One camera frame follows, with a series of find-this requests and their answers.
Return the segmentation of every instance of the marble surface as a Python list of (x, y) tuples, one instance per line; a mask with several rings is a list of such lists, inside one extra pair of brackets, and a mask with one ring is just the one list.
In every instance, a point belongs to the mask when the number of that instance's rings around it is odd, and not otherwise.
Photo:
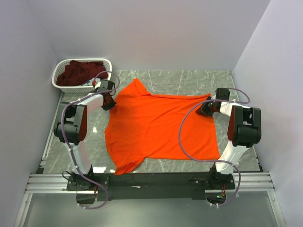
[[(212, 95), (215, 95), (217, 87), (234, 87), (229, 71), (122, 70), (117, 71), (117, 74), (121, 79), (117, 94), (130, 84), (134, 78), (139, 78), (147, 90), (155, 94), (195, 96), (212, 93)], [(74, 101), (85, 95), (82, 93), (65, 93), (63, 94), (62, 101)], [(235, 91), (231, 92), (231, 99), (238, 99)], [(103, 111), (102, 108), (93, 111), (88, 118), (88, 133), (85, 144), (89, 159), (94, 167), (94, 172), (113, 173), (116, 169), (105, 146), (104, 130), (107, 127), (108, 119), (109, 112)], [(215, 113), (214, 122), (218, 149), (219, 153), (222, 154), (228, 142), (227, 127), (229, 118), (223, 114)], [(211, 165), (193, 160), (146, 158), (134, 172), (209, 171)], [(239, 169), (241, 171), (259, 171), (258, 159), (253, 148), (250, 148), (242, 156), (239, 162)], [(64, 170), (71, 170), (71, 161), (66, 148), (57, 137), (52, 135), (44, 174), (59, 174)]]

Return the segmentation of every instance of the white wall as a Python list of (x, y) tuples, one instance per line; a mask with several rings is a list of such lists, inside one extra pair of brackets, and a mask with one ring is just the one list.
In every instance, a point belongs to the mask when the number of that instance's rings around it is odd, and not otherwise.
[(0, 226), (12, 226), (59, 98), (57, 57), (24, 0), (0, 1)]
[(269, 0), (27, 0), (61, 60), (234, 69)]
[(271, 0), (234, 70), (236, 87), (262, 110), (257, 152), (290, 227), (302, 226), (303, 1)]

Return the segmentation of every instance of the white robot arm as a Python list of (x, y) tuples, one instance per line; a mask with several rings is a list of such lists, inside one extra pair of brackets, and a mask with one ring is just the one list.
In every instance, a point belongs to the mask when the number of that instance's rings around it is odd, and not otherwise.
[[(110, 90), (113, 87), (113, 83), (111, 81), (102, 81), (97, 83), (95, 86), (95, 91), (104, 91)], [(59, 137), (59, 140), (63, 142), (64, 146), (69, 150), (70, 148), (64, 142), (64, 138), (62, 136), (62, 128), (61, 128), (61, 114), (63, 108), (67, 105), (67, 102), (61, 102), (58, 108), (58, 114), (56, 117), (54, 134)], [(102, 107), (104, 110), (108, 110), (115, 106), (115, 102), (112, 99), (109, 93), (97, 94), (83, 102), (70, 106), (64, 117), (64, 130), (67, 136), (67, 139), (71, 145), (73, 150), (73, 154), (75, 156), (76, 163), (78, 165), (79, 170), (87, 175), (90, 171), (92, 171), (92, 166), (90, 160), (88, 159), (87, 151), (84, 144), (84, 139), (87, 133), (87, 117), (88, 115), (95, 109)], [(79, 174), (77, 168), (72, 162), (72, 171), (75, 174)]]
[[(215, 99), (229, 100), (229, 95), (227, 88), (218, 88)], [(209, 102), (204, 103), (196, 111), (202, 116), (212, 116), (214, 112), (230, 117), (227, 133), (229, 141), (219, 160), (236, 165), (245, 151), (261, 139), (261, 110), (236, 102)], [(228, 163), (216, 162), (215, 166), (218, 173), (224, 175), (233, 173), (233, 167)]]

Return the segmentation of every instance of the dark red clothing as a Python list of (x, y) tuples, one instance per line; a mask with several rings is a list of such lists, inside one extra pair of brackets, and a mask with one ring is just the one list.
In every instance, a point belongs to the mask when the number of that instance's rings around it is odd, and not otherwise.
[[(93, 79), (98, 73), (106, 71), (102, 61), (79, 62), (72, 60), (65, 66), (65, 71), (58, 76), (56, 84), (59, 86), (79, 86)], [(102, 73), (99, 78), (106, 79), (107, 73)]]

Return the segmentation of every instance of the cable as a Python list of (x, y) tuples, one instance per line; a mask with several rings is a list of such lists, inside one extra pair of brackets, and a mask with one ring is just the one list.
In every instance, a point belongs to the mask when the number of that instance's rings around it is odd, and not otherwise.
[(63, 178), (64, 178), (65, 180), (69, 181), (69, 178), (67, 178), (67, 177), (64, 176), (64, 172), (66, 172), (66, 173), (69, 174), (70, 176), (71, 176), (71, 173), (68, 172), (68, 171), (66, 171), (66, 170), (64, 170), (64, 171), (62, 172)]
[(64, 138), (65, 143), (66, 143), (67, 146), (69, 147), (69, 151), (70, 151), (70, 153), (71, 153), (71, 159), (72, 159), (72, 162), (73, 162), (73, 164), (74, 164), (76, 170), (78, 171), (79, 175), (80, 175), (83, 179), (85, 179), (85, 180), (87, 180), (87, 181), (89, 181), (89, 182), (91, 182), (91, 183), (97, 185), (98, 187), (102, 188), (102, 189), (105, 191), (105, 193), (106, 193), (105, 201), (104, 201), (101, 205), (99, 205), (99, 206), (96, 206), (96, 207), (85, 207), (85, 206), (83, 206), (82, 204), (79, 204), (80, 207), (82, 207), (82, 208), (84, 208), (84, 209), (89, 209), (89, 210), (94, 210), (94, 209), (98, 209), (98, 208), (100, 208), (100, 207), (103, 207), (103, 206), (106, 204), (106, 202), (108, 201), (108, 199), (109, 199), (109, 194), (108, 194), (107, 189), (106, 189), (103, 185), (101, 185), (101, 184), (99, 184), (98, 182), (95, 182), (95, 181), (93, 181), (93, 180), (87, 178), (87, 177), (81, 172), (81, 170), (80, 170), (80, 168), (79, 168), (79, 166), (78, 166), (78, 164), (77, 164), (77, 161), (76, 161), (76, 158), (75, 158), (75, 155), (74, 155), (72, 146), (71, 146), (71, 144), (68, 142), (67, 137), (66, 137), (66, 133), (65, 133), (65, 129), (64, 129), (64, 117), (65, 117), (66, 110), (67, 110), (68, 107), (70, 107), (71, 105), (75, 105), (75, 104), (78, 104), (78, 103), (80, 103), (80, 102), (83, 102), (83, 101), (85, 101), (86, 99), (88, 99), (88, 98), (90, 98), (90, 97), (93, 97), (93, 96), (95, 96), (95, 95), (99, 95), (99, 94), (103, 94), (103, 93), (112, 92), (112, 91), (116, 90), (116, 89), (119, 87), (119, 85), (120, 85), (120, 78), (118, 77), (117, 74), (113, 73), (112, 71), (103, 71), (103, 72), (100, 72), (100, 73), (98, 73), (98, 74), (96, 75), (96, 77), (99, 76), (99, 75), (102, 74), (102, 73), (105, 73), (105, 72), (110, 72), (110, 73), (112, 73), (113, 75), (115, 75), (115, 76), (117, 77), (117, 79), (118, 79), (118, 84), (117, 84), (117, 86), (116, 86), (115, 88), (113, 88), (113, 89), (111, 89), (111, 90), (108, 90), (108, 91), (101, 91), (101, 92), (96, 92), (96, 93), (90, 93), (90, 94), (88, 94), (87, 96), (85, 96), (85, 97), (83, 97), (83, 98), (81, 98), (81, 99), (78, 99), (77, 101), (70, 102), (70, 103), (68, 103), (68, 104), (63, 108), (63, 110), (62, 110), (62, 115), (61, 115), (62, 136), (63, 136), (63, 138)]
[[(247, 98), (247, 101), (246, 101), (246, 102), (240, 102), (240, 101), (239, 101), (239, 102), (237, 102), (237, 103), (239, 103), (239, 104), (247, 104), (247, 103), (250, 102), (249, 96), (248, 96), (245, 92), (241, 91), (240, 89), (236, 89), (236, 88), (228, 88), (228, 89), (240, 91), (241, 93), (243, 93), (243, 94), (246, 96), (246, 98)], [(182, 131), (182, 126), (183, 126), (183, 123), (184, 123), (185, 119), (186, 119), (186, 118), (188, 117), (188, 115), (189, 115), (194, 109), (196, 109), (198, 106), (202, 105), (203, 103), (209, 103), (209, 102), (227, 102), (227, 103), (233, 103), (234, 101), (221, 100), (221, 99), (208, 99), (208, 100), (205, 100), (205, 101), (203, 101), (203, 102), (200, 102), (200, 103), (196, 104), (194, 107), (192, 107), (192, 108), (187, 112), (187, 114), (184, 116), (184, 118), (183, 118), (182, 121), (181, 121), (181, 124), (180, 124), (180, 127), (179, 127), (179, 132), (178, 132), (178, 141), (179, 141), (179, 146), (180, 146), (181, 150), (183, 151), (183, 153), (184, 153), (188, 158), (190, 158), (190, 159), (192, 159), (192, 160), (194, 160), (194, 161), (203, 162), (203, 163), (216, 163), (216, 162), (227, 163), (227, 164), (229, 164), (229, 165), (232, 165), (232, 167), (234, 167), (234, 169), (238, 172), (238, 174), (239, 174), (239, 181), (238, 181), (238, 185), (237, 185), (236, 191), (234, 192), (234, 194), (232, 195), (232, 197), (231, 197), (230, 199), (228, 199), (225, 203), (222, 203), (222, 204), (219, 205), (219, 206), (223, 206), (223, 205), (229, 203), (231, 200), (233, 200), (233, 198), (234, 198), (234, 197), (237, 195), (237, 193), (238, 193), (238, 190), (239, 190), (239, 188), (240, 188), (240, 182), (241, 182), (241, 173), (240, 173), (240, 170), (239, 170), (233, 163), (231, 163), (231, 162), (229, 162), (229, 161), (217, 160), (217, 159), (215, 159), (215, 160), (200, 160), (200, 159), (196, 159), (196, 158), (194, 158), (194, 157), (191, 157), (191, 156), (185, 151), (185, 149), (184, 149), (184, 147), (183, 147), (183, 145), (182, 145), (182, 142), (181, 142), (181, 131)]]

